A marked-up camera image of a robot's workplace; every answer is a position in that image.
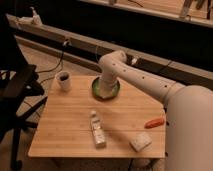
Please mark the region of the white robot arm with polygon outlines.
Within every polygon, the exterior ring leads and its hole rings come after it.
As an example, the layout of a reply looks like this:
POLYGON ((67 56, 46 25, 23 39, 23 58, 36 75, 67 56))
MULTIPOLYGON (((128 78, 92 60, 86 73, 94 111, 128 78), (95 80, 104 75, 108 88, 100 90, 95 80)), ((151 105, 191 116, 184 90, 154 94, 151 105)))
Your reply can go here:
POLYGON ((100 95, 107 98, 122 78, 166 108, 165 171, 213 171, 213 91, 185 86, 126 64, 118 50, 102 56, 100 95))

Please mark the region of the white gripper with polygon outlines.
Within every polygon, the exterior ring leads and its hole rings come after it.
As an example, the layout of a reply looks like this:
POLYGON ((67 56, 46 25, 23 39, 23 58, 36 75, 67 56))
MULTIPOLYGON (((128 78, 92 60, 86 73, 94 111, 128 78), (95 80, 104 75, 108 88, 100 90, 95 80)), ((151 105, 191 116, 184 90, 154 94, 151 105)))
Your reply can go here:
POLYGON ((103 99, 112 98, 117 94, 117 82, 99 79, 99 95, 103 99))

